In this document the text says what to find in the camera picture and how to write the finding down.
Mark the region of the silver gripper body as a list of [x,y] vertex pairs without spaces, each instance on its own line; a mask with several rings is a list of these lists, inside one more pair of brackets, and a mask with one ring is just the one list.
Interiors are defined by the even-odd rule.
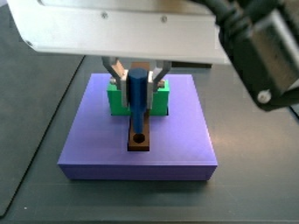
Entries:
[[189,0],[5,0],[37,52],[226,64],[208,9]]

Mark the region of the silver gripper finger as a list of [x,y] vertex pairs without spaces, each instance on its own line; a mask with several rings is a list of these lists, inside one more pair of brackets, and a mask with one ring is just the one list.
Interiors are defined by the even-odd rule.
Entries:
[[126,70],[117,57],[102,56],[101,61],[104,68],[112,75],[110,81],[116,85],[116,89],[121,92],[121,105],[126,108]]
[[146,108],[152,108],[153,104],[153,93],[161,87],[162,77],[166,75],[172,67],[172,62],[169,60],[157,60],[154,63],[154,68],[148,72],[146,77]]

